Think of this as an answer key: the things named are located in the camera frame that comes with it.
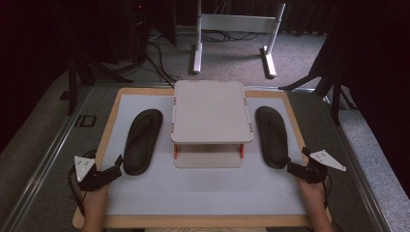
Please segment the person's left hand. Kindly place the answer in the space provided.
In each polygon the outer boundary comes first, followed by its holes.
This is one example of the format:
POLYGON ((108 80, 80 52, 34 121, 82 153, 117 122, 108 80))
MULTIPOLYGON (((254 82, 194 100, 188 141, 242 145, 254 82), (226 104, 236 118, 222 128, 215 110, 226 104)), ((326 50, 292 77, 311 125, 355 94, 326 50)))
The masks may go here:
POLYGON ((109 185, 105 185, 94 191, 82 192, 82 204, 87 209, 102 207, 106 204, 109 185))

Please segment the white two-tier shoe rack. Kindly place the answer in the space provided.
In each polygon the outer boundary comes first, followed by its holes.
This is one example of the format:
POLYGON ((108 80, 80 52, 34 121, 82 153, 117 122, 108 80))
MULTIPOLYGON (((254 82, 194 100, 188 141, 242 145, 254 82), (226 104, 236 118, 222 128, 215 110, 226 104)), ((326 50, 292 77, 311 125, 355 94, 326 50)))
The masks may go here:
POLYGON ((253 128, 238 81, 175 84, 170 138, 179 168, 239 168, 253 128))

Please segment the small black floor frame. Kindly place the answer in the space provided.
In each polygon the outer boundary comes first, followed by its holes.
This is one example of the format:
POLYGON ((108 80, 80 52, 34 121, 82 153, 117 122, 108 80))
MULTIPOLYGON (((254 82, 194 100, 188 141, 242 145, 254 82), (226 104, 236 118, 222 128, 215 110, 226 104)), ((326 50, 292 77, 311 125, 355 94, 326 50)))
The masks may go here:
POLYGON ((97 117, 93 115, 79 115, 74 125, 80 128, 92 128, 95 126, 97 117))

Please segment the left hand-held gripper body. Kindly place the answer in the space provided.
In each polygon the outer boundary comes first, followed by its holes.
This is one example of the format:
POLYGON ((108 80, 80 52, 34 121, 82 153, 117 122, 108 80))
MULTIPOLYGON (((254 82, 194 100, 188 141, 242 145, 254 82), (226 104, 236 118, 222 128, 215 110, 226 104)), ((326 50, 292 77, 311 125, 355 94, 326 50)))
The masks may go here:
POLYGON ((111 180, 97 169, 94 159, 74 157, 75 181, 78 187, 84 191, 95 191, 108 185, 111 180))

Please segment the white metal stand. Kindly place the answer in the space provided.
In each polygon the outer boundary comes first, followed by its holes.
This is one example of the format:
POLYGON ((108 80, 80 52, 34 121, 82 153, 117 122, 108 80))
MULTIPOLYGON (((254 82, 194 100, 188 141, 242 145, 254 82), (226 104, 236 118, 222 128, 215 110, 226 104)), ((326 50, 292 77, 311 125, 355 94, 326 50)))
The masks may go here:
POLYGON ((249 32, 270 34, 270 39, 263 47, 262 60, 266 62, 266 73, 269 78, 277 76, 272 50, 281 24, 285 4, 279 3, 274 16, 253 16, 234 14, 204 14, 202 0, 197 0, 196 14, 196 46, 193 56, 192 72, 201 72, 202 64, 202 30, 218 30, 232 32, 249 32))

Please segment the black tripod stand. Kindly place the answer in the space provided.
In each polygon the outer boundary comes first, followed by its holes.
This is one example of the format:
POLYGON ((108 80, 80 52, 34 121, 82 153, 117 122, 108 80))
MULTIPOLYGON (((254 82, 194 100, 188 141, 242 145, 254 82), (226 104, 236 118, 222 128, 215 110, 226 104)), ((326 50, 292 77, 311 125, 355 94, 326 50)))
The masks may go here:
POLYGON ((93 86, 96 82, 92 68, 96 68, 118 82, 132 83, 130 79, 126 79, 105 67, 82 50, 74 34, 69 16, 61 5, 61 0, 49 0, 49 6, 58 21, 61 38, 66 43, 65 50, 69 57, 69 115, 73 114, 77 108, 77 78, 80 77, 86 86, 93 86))
POLYGON ((347 99, 342 90, 342 68, 346 58, 347 46, 350 41, 343 36, 329 34, 326 41, 320 48, 308 74, 283 87, 280 90, 293 91, 300 86, 320 77, 321 80, 316 85, 313 94, 316 97, 325 98, 329 92, 332 92, 331 116, 336 125, 339 125, 339 107, 340 98, 344 98, 352 107, 354 105, 347 99))

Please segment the person's right hand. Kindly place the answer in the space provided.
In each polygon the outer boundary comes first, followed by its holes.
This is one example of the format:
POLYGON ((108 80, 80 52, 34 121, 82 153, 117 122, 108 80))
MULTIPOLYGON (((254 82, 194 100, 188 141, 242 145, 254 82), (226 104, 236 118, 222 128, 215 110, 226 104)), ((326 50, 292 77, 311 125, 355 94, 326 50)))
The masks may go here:
POLYGON ((325 190, 322 184, 309 184, 299 178, 297 178, 296 181, 307 203, 319 204, 325 201, 325 190))

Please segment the white table mat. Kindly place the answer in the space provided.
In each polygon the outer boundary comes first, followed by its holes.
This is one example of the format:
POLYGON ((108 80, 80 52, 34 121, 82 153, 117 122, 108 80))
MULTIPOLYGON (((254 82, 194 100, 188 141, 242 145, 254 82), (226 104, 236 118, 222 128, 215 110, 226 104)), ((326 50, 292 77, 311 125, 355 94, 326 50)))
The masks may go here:
POLYGON ((239 168, 178 168, 173 160, 171 97, 125 95, 104 154, 108 167, 124 152, 133 119, 156 108, 163 123, 150 166, 141 175, 123 175, 109 188, 107 212, 114 215, 303 215, 299 187, 284 169, 268 166, 259 137, 245 146, 239 168))

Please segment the metal floor rail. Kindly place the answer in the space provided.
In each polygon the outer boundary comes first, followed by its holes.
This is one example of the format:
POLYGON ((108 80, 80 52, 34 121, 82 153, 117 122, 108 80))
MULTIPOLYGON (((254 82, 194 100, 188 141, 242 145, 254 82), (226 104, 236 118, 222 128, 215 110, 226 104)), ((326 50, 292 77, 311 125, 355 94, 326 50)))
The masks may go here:
MULTIPOLYGON (((126 82, 101 82, 98 81, 94 84, 94 87, 109 87, 109 88, 156 88, 156 89, 170 89, 173 90, 173 86, 175 83, 164 83, 164 82, 133 82, 133 83, 126 83, 126 82)), ((245 91, 284 91, 281 90, 279 87, 272 87, 272 86, 248 86, 243 84, 245 91)), ((307 92, 311 93, 315 89, 313 88, 302 88, 298 87, 291 91, 293 92, 307 92)))
POLYGON ((386 194, 395 174, 362 114, 324 98, 332 118, 337 146, 332 154, 347 166, 339 176, 332 208, 337 221, 350 232, 392 232, 386 194))
POLYGON ((59 128, 58 133, 50 143, 50 146, 44 154, 42 161, 37 166, 34 174, 28 180, 22 194, 17 199, 13 210, 4 220, 4 223, 0 226, 0 232, 16 232, 18 230, 21 222, 25 218, 27 212, 31 208, 34 199, 41 189, 49 170, 51 169, 53 163, 56 161, 60 150, 62 149, 70 131, 72 130, 73 124, 80 114, 80 110, 83 104, 86 102, 91 91, 91 87, 84 87, 80 91, 77 104, 74 107, 73 112, 65 118, 63 125, 59 128))

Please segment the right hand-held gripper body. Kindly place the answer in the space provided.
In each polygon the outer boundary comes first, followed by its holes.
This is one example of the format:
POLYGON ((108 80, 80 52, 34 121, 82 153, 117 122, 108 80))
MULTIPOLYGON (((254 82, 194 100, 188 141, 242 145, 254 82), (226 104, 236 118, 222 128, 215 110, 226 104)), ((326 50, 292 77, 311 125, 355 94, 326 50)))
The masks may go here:
POLYGON ((309 184, 324 182, 327 178, 329 167, 339 171, 347 170, 344 165, 332 157, 326 150, 311 152, 302 179, 309 184))

